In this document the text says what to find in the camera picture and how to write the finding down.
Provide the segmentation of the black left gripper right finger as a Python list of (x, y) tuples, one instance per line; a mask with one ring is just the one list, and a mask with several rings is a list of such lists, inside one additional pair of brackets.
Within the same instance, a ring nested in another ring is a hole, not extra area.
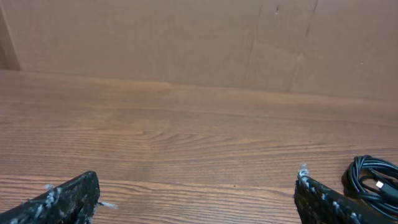
[(309, 176), (299, 176), (294, 202), (303, 224), (394, 224)]

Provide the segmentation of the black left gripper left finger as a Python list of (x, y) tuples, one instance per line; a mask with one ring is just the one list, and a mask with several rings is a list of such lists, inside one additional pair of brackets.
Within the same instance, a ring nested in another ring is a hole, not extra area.
[(3, 224), (89, 224), (100, 197), (94, 171), (85, 172), (1, 214)]

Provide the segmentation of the brown cardboard back panel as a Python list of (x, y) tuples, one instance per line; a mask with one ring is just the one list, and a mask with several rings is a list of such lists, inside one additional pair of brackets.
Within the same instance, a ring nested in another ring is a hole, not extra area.
[(397, 100), (396, 1), (2, 1), (11, 68)]

